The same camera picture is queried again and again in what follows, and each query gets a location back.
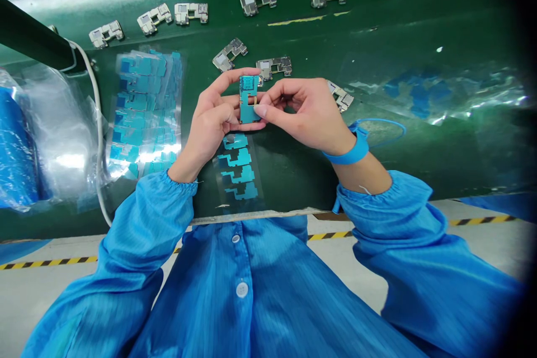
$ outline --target black metal bar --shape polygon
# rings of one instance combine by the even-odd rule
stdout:
[[[56,70],[71,67],[73,49],[66,39],[26,14],[8,0],[0,0],[0,43]],[[74,50],[77,65],[70,72],[86,69]]]

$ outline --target hand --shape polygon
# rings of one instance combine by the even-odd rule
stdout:
[[[261,130],[265,122],[240,124],[239,95],[221,96],[241,76],[258,76],[257,68],[243,68],[222,73],[200,94],[192,117],[189,140],[177,161],[168,170],[169,177],[179,183],[193,182],[203,165],[214,156],[222,139],[231,130]],[[257,94],[261,99],[264,93]]]
[[[296,114],[284,112],[289,105]],[[301,143],[333,156],[349,152],[356,137],[341,117],[324,78],[284,78],[265,93],[255,112]]]

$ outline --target floor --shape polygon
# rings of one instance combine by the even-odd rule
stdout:
[[[434,202],[449,220],[498,216],[489,210],[464,205],[457,201]],[[350,222],[320,221],[308,217],[310,234],[343,232],[352,229]],[[532,239],[537,237],[535,225],[515,220],[450,227],[449,233],[466,239],[472,251],[498,269],[521,281],[530,264]],[[42,249],[13,262],[32,262],[71,257],[94,256],[103,236],[55,239]],[[310,241],[310,248],[342,279],[342,281],[375,311],[383,307],[387,284],[384,279],[359,264],[352,254],[355,239],[337,238]],[[167,276],[177,255],[163,266]],[[0,351],[12,358],[20,353],[32,329],[52,302],[77,278],[94,272],[96,262],[54,267],[25,268],[0,271]]]

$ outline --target green workbench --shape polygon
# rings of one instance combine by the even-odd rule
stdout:
[[[182,94],[183,144],[197,97],[218,75],[212,58],[234,37],[248,47],[247,56],[235,59],[237,68],[255,66],[260,59],[288,55],[293,77],[325,77],[352,91],[359,84],[386,81],[410,68],[430,66],[463,71],[496,65],[527,71],[520,39],[507,0],[348,0],[311,8],[310,0],[277,0],[276,8],[261,7],[246,18],[239,0],[10,0],[44,23],[54,24],[95,61],[102,110],[110,111],[119,92],[115,72],[118,53],[148,46],[164,52],[179,51],[187,69]],[[189,27],[160,24],[146,38],[136,18],[166,2],[207,2],[209,23],[193,20]],[[125,40],[95,50],[88,33],[119,20]],[[14,76],[27,59],[0,46],[0,65]],[[76,77],[91,95],[87,75]],[[272,83],[266,83],[263,89]],[[238,86],[228,90],[237,93]],[[476,110],[470,120],[447,119],[441,126],[379,109],[357,97],[343,114],[350,123],[362,117],[397,120],[408,129],[401,140],[379,147],[374,154],[388,169],[405,171],[426,181],[434,199],[524,191],[534,187],[535,149],[530,144],[531,116],[504,107]],[[373,126],[375,141],[397,136],[396,126]],[[330,210],[337,180],[329,163],[276,127],[252,135],[259,167],[264,210],[233,216],[252,217]],[[211,164],[200,173],[194,198],[197,223],[229,220],[219,208],[220,196]],[[109,210],[116,208],[135,183],[118,180],[105,190]],[[77,213],[73,204],[59,204],[41,214],[0,211],[0,241],[99,234],[108,227],[99,209]]]

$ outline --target hazard stripe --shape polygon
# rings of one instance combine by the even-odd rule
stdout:
[[[516,217],[512,215],[498,215],[496,217],[453,220],[453,221],[449,221],[449,225],[451,227],[461,227],[463,225],[479,225],[479,224],[487,224],[487,223],[509,222],[513,220],[516,220]]]
[[[487,223],[500,223],[500,222],[509,222],[516,220],[516,217],[512,215],[499,215],[495,217],[484,217],[484,218],[469,218],[462,220],[452,220],[449,221],[451,227],[462,227],[464,225],[478,225],[478,224],[487,224]],[[308,235],[309,241],[321,241],[323,239],[340,239],[348,238],[352,236],[352,231],[344,232],[328,232],[323,234],[311,234]],[[181,248],[176,248],[173,253],[177,254]],[[56,259],[56,260],[44,260],[36,262],[21,262],[21,263],[9,263],[0,265],[1,270],[15,270],[15,269],[29,269],[31,267],[48,267],[48,266],[65,266],[73,265],[79,263],[93,263],[97,261],[97,256],[88,256],[88,257],[73,257],[65,259]]]

